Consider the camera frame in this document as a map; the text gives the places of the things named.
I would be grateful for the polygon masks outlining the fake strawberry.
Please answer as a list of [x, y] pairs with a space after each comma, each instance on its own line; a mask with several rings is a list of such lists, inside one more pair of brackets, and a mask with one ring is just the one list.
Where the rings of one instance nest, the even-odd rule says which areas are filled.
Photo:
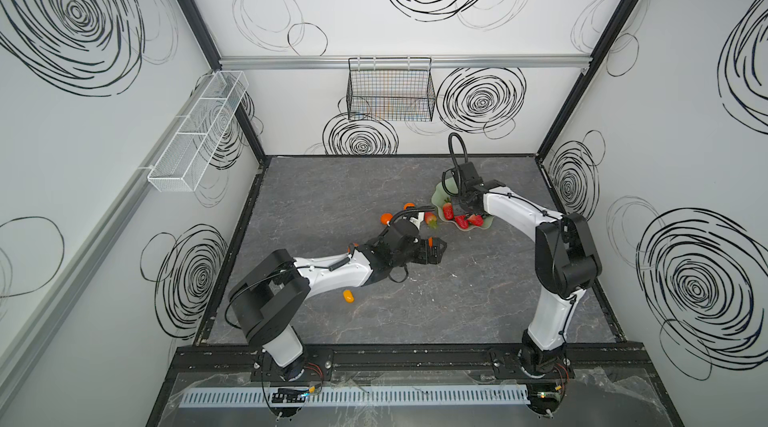
[[484, 225], [484, 217], [479, 214], [473, 214], [468, 218], [468, 222], [471, 225], [482, 227]]
[[438, 216], [433, 212], [426, 212], [424, 214], [424, 223], [433, 229], [438, 227]]
[[453, 220], [454, 219], [453, 205], [450, 202], [446, 202], [442, 206], [442, 213], [443, 213], [443, 217], [446, 220]]
[[467, 218], [463, 215], [456, 216], [454, 218], [454, 221], [457, 224], [457, 226], [462, 230], [467, 230], [469, 228], [469, 222]]

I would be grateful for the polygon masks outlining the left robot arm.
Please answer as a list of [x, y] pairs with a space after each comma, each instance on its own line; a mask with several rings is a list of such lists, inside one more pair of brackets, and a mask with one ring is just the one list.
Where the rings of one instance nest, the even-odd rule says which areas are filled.
[[304, 258], [277, 249], [230, 290], [226, 311], [234, 315], [250, 350], [268, 354], [282, 378], [292, 381], [308, 365], [292, 326], [306, 300], [393, 280], [393, 270], [412, 264], [437, 265], [447, 247], [441, 238], [424, 238], [413, 222], [399, 219], [338, 255]]

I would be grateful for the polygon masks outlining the light green wavy fruit bowl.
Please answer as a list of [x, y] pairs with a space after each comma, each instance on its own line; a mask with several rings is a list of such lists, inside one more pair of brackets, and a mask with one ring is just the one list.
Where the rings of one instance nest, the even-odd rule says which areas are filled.
[[451, 198], [450, 198], [450, 196], [449, 196], [449, 195], [448, 195], [448, 194], [447, 194], [447, 193], [446, 193], [446, 192], [443, 190], [443, 185], [442, 185], [442, 183], [441, 183], [441, 182], [439, 182], [439, 183], [438, 183], [438, 184], [435, 186], [435, 190], [434, 190], [434, 193], [432, 194], [432, 197], [431, 197], [430, 201], [431, 201], [431, 203], [432, 203], [432, 204], [433, 204], [433, 205], [434, 205], [434, 206], [437, 208], [437, 215], [438, 215], [438, 218], [439, 218], [441, 221], [443, 221], [443, 222], [446, 222], [446, 223], [448, 223], [449, 225], [452, 225], [452, 226], [456, 227], [456, 228], [457, 228], [459, 231], [461, 231], [461, 232], [468, 232], [468, 231], [471, 231], [471, 230], [473, 230], [473, 229], [483, 229], [483, 230], [486, 230], [486, 229], [489, 229], [489, 228], [490, 228], [490, 227], [493, 225], [494, 217], [493, 217], [492, 215], [490, 215], [488, 212], [486, 212], [485, 214], [479, 214], [479, 215], [482, 215], [482, 216], [484, 217], [484, 225], [483, 225], [482, 227], [477, 227], [477, 226], [471, 225], [471, 224], [469, 223], [469, 228], [468, 228], [467, 230], [462, 230], [462, 229], [460, 229], [460, 228], [457, 226], [457, 224], [455, 223], [454, 219], [453, 219], [453, 220], [446, 220], [446, 219], [443, 217], [443, 213], [442, 213], [442, 206], [443, 206], [443, 205], [444, 205], [446, 202], [450, 202], [450, 203], [453, 205], [453, 210], [454, 210], [454, 218], [455, 218], [456, 216], [460, 216], [460, 215], [463, 215], [463, 216], [465, 216], [465, 217], [467, 218], [467, 220], [468, 220], [468, 218], [469, 218], [471, 215], [473, 215], [473, 214], [466, 214], [466, 213], [463, 211], [463, 209], [462, 209], [462, 208], [461, 208], [461, 207], [460, 207], [460, 206], [459, 206], [459, 205], [458, 205], [458, 204], [457, 204], [457, 203], [456, 203], [456, 202], [455, 202], [453, 199], [451, 199]]

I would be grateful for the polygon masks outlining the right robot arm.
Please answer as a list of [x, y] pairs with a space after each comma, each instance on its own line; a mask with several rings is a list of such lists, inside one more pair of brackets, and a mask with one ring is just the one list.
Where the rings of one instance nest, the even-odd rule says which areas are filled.
[[602, 272], [588, 221], [540, 206], [496, 180], [484, 181], [469, 161], [444, 171], [441, 187], [466, 213], [502, 220], [533, 240], [541, 291], [518, 357], [527, 375], [544, 376], [565, 358], [575, 310]]

